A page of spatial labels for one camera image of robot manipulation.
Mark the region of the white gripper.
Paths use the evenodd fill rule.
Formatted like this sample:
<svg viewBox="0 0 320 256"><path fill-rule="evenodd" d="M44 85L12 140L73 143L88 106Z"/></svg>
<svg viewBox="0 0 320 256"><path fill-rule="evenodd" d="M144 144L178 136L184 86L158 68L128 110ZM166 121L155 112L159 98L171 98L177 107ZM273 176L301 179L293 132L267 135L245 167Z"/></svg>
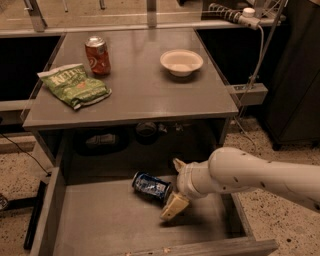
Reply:
<svg viewBox="0 0 320 256"><path fill-rule="evenodd" d="M180 193L172 192L168 197L160 215L164 221L175 218L190 204L190 200L206 197L208 194L214 193L216 188L207 161L186 164L182 160L174 158L173 165L178 172L177 189Z"/></svg>

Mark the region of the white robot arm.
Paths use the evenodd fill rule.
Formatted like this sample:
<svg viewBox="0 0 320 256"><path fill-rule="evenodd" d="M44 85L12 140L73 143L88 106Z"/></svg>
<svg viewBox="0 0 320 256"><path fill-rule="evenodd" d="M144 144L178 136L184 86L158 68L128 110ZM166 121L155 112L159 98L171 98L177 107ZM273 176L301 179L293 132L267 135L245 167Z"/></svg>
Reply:
<svg viewBox="0 0 320 256"><path fill-rule="evenodd" d="M170 194L160 218L170 221L191 201L209 194L262 189L307 209L320 209L320 167L268 161L232 147L218 148L203 162L175 158L177 190Z"/></svg>

